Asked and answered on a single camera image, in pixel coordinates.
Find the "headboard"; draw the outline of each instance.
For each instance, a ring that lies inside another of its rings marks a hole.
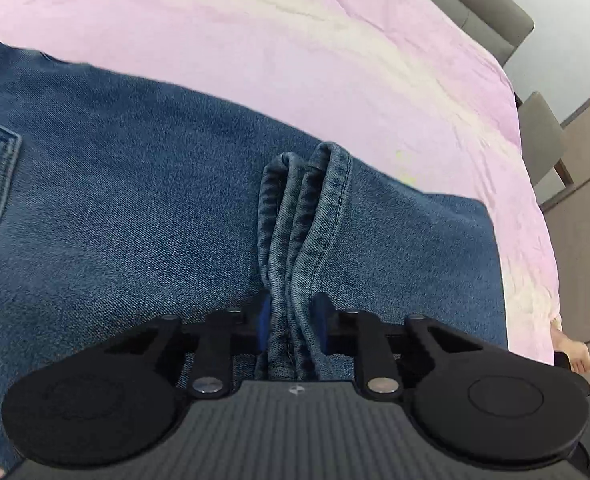
[[[503,66],[535,27],[513,0],[432,0]]]

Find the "gray ribbed plate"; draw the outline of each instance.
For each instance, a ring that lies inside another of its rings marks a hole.
[[[395,404],[351,383],[246,381],[197,402],[177,431],[129,462],[57,470],[26,461],[9,480],[583,479],[569,463],[501,472],[457,462],[424,441]]]

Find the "denim fabric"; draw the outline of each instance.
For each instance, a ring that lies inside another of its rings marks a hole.
[[[505,344],[478,203],[422,195],[241,106],[0,43],[0,406],[76,349],[264,285],[273,377],[347,373],[310,333],[318,290]],[[15,461],[0,420],[0,464]]]

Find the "mattress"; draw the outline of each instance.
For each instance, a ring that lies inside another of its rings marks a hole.
[[[0,0],[0,41],[227,99],[424,192],[481,200],[508,346],[552,363],[556,264],[510,82],[430,0]]]

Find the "round joint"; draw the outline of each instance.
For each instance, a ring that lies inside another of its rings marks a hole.
[[[368,381],[368,389],[376,394],[394,394],[399,383],[390,377],[375,377]]]
[[[224,387],[224,383],[216,377],[200,377],[192,382],[192,387],[202,394],[216,394]]]

